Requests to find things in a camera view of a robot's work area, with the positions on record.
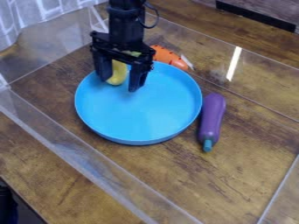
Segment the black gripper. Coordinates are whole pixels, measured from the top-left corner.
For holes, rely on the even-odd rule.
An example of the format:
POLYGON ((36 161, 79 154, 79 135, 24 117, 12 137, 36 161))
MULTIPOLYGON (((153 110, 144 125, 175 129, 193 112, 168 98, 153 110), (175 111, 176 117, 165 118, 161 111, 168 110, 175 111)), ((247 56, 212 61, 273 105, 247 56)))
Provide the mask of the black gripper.
POLYGON ((155 50, 144 41, 116 44, 103 32, 92 31, 89 36, 92 38, 89 50, 100 80, 107 81, 112 77, 112 60, 117 60, 131 66, 128 91, 135 92, 145 84, 153 66, 155 50))

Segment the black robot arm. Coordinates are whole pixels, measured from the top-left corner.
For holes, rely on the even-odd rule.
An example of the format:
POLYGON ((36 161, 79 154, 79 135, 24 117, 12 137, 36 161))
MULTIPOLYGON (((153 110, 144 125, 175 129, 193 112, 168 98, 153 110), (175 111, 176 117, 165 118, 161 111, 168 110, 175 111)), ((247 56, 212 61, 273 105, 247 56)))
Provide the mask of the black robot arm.
POLYGON ((92 31, 92 52, 96 75, 107 81, 113 74, 112 60, 131 66, 128 91, 135 92, 144 84, 153 68, 155 49, 144 43, 145 8, 157 13, 147 0, 108 0, 108 33, 92 31))

